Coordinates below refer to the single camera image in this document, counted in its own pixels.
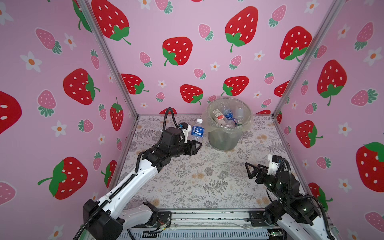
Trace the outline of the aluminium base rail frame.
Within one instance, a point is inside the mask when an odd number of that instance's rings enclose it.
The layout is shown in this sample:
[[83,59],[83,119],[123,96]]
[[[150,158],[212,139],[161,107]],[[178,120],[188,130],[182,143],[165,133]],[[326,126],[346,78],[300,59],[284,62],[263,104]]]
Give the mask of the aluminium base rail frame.
[[331,240],[323,218],[298,223],[288,214],[275,224],[263,209],[158,210],[149,203],[123,210],[114,219],[100,212],[86,225],[81,240]]

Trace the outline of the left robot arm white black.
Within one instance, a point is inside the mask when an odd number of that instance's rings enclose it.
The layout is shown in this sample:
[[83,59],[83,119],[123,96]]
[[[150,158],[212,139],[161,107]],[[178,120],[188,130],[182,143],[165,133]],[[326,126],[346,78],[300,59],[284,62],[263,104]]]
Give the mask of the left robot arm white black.
[[153,225],[158,209],[145,202],[126,213],[124,207],[142,186],[158,174],[172,158],[196,155],[202,147],[204,130],[185,123],[162,132],[157,144],[138,156],[135,169],[98,201],[88,200],[83,206],[84,224],[75,235],[80,239],[87,231],[96,240],[116,240],[120,234],[142,224]]

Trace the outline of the clear bottle blue label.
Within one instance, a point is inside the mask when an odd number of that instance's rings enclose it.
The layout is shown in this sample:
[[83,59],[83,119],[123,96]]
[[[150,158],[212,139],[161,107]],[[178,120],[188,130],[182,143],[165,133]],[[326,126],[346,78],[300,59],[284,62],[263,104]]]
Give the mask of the clear bottle blue label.
[[226,117],[227,121],[232,121],[235,123],[234,114],[227,103],[221,103],[221,112]]
[[203,120],[197,119],[195,125],[192,127],[191,140],[203,143],[205,128],[203,126]]

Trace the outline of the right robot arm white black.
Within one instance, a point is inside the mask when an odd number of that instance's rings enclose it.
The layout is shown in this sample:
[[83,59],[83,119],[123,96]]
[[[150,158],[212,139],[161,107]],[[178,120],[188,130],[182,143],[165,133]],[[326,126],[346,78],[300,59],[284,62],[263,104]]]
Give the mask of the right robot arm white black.
[[267,193],[277,199],[264,209],[257,220],[279,226],[295,240],[335,240],[322,204],[311,195],[300,194],[300,183],[294,178],[290,164],[280,159],[278,170],[269,175],[270,168],[245,163],[248,178],[266,186]]

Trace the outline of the mesh waste bin with liner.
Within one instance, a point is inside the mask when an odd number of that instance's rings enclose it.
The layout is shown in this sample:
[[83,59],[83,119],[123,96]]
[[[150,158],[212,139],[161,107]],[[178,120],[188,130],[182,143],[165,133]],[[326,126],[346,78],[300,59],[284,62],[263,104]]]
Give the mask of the mesh waste bin with liner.
[[[237,106],[245,107],[245,121],[241,126],[236,126],[236,123],[227,121],[226,125],[221,126],[214,120],[213,110],[220,110],[221,103],[227,103],[235,118],[235,110]],[[252,126],[252,112],[251,109],[242,101],[235,98],[220,97],[208,104],[207,109],[202,115],[203,126],[208,134],[208,141],[211,146],[220,151],[229,151],[236,147],[243,133],[250,130]]]

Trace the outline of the clear bottle green cap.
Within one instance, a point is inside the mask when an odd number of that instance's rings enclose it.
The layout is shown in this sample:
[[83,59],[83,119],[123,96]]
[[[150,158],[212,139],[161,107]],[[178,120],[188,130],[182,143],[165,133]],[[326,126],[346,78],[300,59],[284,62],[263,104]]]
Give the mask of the clear bottle green cap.
[[235,110],[235,122],[236,126],[241,126],[245,121],[245,107],[237,106]]

